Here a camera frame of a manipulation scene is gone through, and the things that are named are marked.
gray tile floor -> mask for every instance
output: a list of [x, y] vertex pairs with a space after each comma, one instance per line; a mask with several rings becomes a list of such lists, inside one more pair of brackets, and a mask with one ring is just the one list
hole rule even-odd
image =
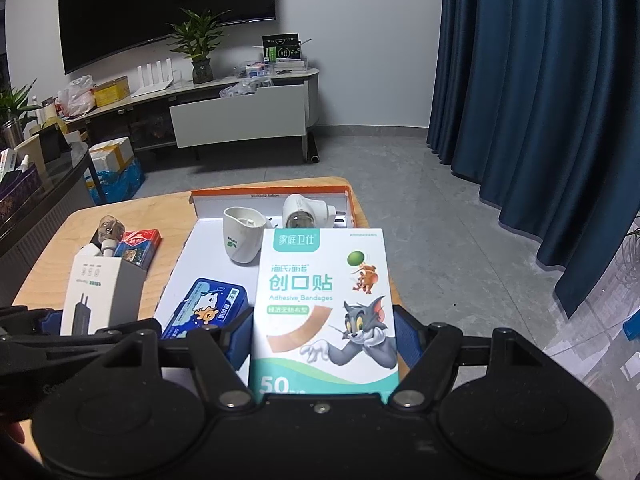
[[[319, 164], [303, 164], [298, 139], [166, 150], [142, 158], [136, 198], [199, 187], [337, 175], [353, 186], [372, 227], [385, 232], [390, 273], [422, 322], [453, 323], [469, 335], [509, 326], [543, 348], [607, 401], [616, 433], [600, 467], [605, 480], [640, 471], [640, 341], [622, 322], [640, 303], [637, 242], [628, 238], [588, 299], [566, 318], [552, 295], [561, 270], [536, 261], [539, 243], [498, 223], [479, 187], [453, 176], [415, 136], [322, 136]], [[459, 382], [482, 374], [467, 369]]]

green ball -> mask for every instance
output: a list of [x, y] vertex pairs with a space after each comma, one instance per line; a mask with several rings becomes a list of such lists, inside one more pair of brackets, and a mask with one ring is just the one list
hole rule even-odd
[[347, 263], [351, 267], [357, 267], [364, 261], [364, 253], [362, 251], [353, 251], [347, 256]]

cabinet drawer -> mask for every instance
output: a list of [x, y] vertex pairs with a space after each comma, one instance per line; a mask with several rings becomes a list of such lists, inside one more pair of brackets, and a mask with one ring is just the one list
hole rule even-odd
[[304, 85], [258, 88], [255, 94], [176, 105], [169, 110], [179, 148], [305, 134]]

white cup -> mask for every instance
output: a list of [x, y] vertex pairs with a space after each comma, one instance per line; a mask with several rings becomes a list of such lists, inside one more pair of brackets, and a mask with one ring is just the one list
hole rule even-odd
[[227, 207], [223, 212], [222, 235], [227, 256], [248, 264], [262, 247], [262, 236], [271, 223], [250, 207]]

tv cabinet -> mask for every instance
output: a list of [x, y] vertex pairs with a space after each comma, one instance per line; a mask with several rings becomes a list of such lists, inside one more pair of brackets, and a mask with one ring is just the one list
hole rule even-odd
[[308, 130], [318, 122], [319, 70], [270, 76], [274, 86], [255, 94], [220, 98], [235, 77], [186, 84], [96, 108], [69, 121], [87, 129], [93, 143], [130, 137], [134, 152], [163, 146], [190, 148], [268, 137], [300, 137], [307, 160]]

